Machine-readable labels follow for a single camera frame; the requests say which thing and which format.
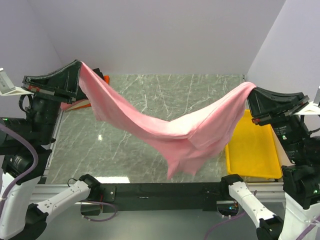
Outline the pink t shirt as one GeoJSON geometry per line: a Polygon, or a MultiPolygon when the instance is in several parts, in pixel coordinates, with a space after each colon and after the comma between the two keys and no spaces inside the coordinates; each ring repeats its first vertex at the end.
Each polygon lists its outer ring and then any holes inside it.
{"type": "Polygon", "coordinates": [[[97,121],[129,132],[165,158],[168,179],[178,172],[195,175],[224,149],[244,115],[247,97],[256,88],[252,82],[243,82],[212,104],[166,121],[139,112],[84,62],[78,84],[97,121]]]}

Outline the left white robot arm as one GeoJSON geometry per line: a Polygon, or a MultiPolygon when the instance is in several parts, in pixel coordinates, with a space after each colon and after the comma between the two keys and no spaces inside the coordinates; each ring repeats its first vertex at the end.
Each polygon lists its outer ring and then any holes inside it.
{"type": "Polygon", "coordinates": [[[73,103],[79,89],[82,63],[72,63],[46,75],[25,76],[19,95],[24,118],[0,120],[0,154],[3,156],[0,192],[0,237],[3,240],[34,240],[47,224],[76,202],[101,198],[100,183],[86,174],[73,186],[40,203],[30,203],[51,155],[47,145],[62,103],[73,103]]]}

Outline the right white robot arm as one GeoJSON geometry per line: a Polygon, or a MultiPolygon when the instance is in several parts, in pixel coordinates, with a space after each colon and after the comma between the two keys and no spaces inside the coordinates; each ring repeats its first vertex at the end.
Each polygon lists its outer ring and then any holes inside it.
{"type": "Polygon", "coordinates": [[[260,240],[313,240],[320,226],[320,139],[304,122],[320,114],[320,98],[255,88],[248,96],[252,122],[271,125],[290,166],[282,166],[285,216],[264,207],[237,175],[221,179],[219,193],[235,200],[256,225],[260,240]]]}

